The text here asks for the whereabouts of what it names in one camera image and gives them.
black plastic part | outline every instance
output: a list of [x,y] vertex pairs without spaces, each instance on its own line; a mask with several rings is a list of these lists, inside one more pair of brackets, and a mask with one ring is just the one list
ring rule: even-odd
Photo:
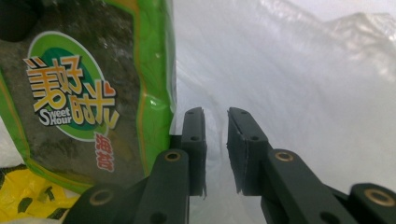
[[396,223],[396,194],[375,184],[352,187],[347,208],[359,223]]
[[272,149],[256,120],[246,110],[231,107],[228,111],[227,148],[236,190],[244,195],[262,195],[261,163]]
[[189,155],[169,149],[158,155],[134,224],[189,222]]
[[357,223],[297,154],[284,149],[270,151],[265,172],[289,223]]
[[189,154],[190,162],[190,196],[206,194],[205,164],[206,139],[205,115],[201,107],[186,112],[181,135],[181,149]]
[[0,39],[23,40],[43,13],[41,0],[0,0]]
[[115,223],[124,189],[116,185],[97,185],[85,191],[70,209],[64,224]]

crumpled plastic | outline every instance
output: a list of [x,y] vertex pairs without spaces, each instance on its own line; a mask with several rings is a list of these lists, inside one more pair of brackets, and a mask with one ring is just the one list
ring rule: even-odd
[[0,170],[0,221],[27,217],[62,218],[78,197],[33,174],[25,165]]
[[259,197],[236,193],[227,109],[249,111],[273,147],[292,150],[348,193],[396,191],[396,20],[353,14],[320,21],[285,0],[175,1],[177,133],[185,111],[206,119],[207,197],[190,224],[265,223]]

white plastic sheet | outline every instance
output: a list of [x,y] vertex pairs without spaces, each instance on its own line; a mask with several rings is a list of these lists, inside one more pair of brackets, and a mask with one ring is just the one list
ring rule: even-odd
[[[184,112],[202,106],[208,144],[208,196],[191,198],[191,224],[265,223],[260,198],[236,194],[230,106],[249,111],[273,147],[297,152],[325,184],[396,191],[395,3],[371,11],[373,1],[343,1],[347,9],[293,2],[305,9],[286,0],[174,0],[177,133]],[[345,16],[358,11],[393,17]],[[337,16],[345,17],[329,21]]]

product label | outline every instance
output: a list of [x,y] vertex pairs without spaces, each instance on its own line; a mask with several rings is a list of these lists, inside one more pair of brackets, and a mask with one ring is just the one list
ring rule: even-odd
[[35,38],[24,61],[40,123],[94,142],[97,167],[113,172],[113,148],[106,136],[120,117],[117,92],[91,54],[68,35],[45,32]]

green snack bag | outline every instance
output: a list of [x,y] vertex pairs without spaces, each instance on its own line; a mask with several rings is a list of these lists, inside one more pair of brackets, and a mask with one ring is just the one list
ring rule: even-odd
[[33,172],[76,192],[149,174],[173,117],[170,12],[55,1],[22,41],[0,40],[0,116]]

